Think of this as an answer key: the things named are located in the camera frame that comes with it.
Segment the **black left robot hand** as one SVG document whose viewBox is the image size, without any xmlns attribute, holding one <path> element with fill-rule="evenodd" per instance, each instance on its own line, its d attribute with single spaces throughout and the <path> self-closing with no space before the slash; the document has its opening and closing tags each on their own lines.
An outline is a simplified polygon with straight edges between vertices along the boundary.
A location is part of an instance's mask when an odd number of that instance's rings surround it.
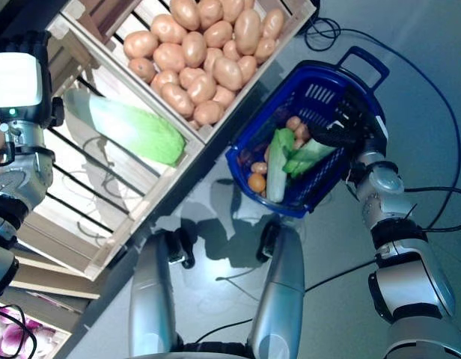
<svg viewBox="0 0 461 359">
<path fill-rule="evenodd" d="M 52 122 L 48 31 L 0 38 L 0 122 L 23 120 L 47 128 Z"/>
</svg>

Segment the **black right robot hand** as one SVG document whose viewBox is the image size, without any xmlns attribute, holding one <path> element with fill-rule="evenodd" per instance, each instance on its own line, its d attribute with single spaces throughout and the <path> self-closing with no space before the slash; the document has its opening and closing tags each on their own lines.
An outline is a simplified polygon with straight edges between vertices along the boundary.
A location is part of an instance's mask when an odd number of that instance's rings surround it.
<svg viewBox="0 0 461 359">
<path fill-rule="evenodd" d="M 312 137 L 330 147 L 342 147 L 353 153 L 376 151 L 386 154 L 388 130 L 385 116 L 372 107 L 356 88 L 347 86 L 332 112 L 328 125 L 309 123 Z"/>
</svg>

